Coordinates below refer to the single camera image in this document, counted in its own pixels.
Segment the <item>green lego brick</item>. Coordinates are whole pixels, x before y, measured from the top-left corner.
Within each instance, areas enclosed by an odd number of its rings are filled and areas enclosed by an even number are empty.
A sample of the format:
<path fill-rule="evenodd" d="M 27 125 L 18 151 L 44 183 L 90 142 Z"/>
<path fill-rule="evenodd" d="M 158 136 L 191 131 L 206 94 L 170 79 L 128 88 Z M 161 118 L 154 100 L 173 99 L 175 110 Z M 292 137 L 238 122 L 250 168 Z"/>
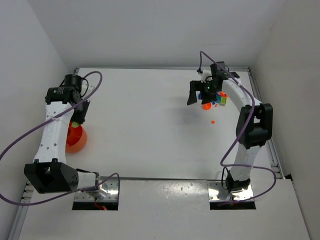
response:
<path fill-rule="evenodd" d="M 220 103 L 219 103 L 220 105 L 226 105 L 227 104 L 227 98 L 226 97 L 221 97 L 220 98 Z"/>

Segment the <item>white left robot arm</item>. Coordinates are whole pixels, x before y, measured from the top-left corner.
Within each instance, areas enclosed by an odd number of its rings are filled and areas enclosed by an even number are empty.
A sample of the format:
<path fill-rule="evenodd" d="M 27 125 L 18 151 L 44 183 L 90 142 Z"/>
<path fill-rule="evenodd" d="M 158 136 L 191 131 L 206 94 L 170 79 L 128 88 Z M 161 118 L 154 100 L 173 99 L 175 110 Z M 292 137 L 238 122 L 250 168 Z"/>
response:
<path fill-rule="evenodd" d="M 95 88 L 83 91 L 85 77 L 67 74 L 58 87 L 51 87 L 45 96 L 46 117 L 39 148 L 32 163 L 24 166 L 24 175 L 39 194 L 96 194 L 100 190 L 97 172 L 76 169 L 67 164 L 67 147 L 71 127 L 80 127 L 90 106 Z"/>

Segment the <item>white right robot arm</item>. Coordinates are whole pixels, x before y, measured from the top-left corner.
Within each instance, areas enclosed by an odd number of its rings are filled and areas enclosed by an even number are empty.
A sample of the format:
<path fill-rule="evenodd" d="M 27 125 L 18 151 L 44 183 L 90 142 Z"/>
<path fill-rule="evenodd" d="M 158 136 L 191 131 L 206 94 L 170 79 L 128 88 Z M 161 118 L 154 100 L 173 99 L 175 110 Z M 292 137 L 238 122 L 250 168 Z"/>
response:
<path fill-rule="evenodd" d="M 232 147 L 238 150 L 233 164 L 221 163 L 227 171 L 223 187 L 230 193 L 248 188 L 251 170 L 260 149 L 272 137 L 273 107 L 256 99 L 242 84 L 236 72 L 225 69 L 220 61 L 210 65 L 209 70 L 199 68 L 200 80 L 189 83 L 187 105 L 201 100 L 201 104 L 211 104 L 224 97 L 229 97 L 239 111 L 236 125 L 236 139 Z"/>

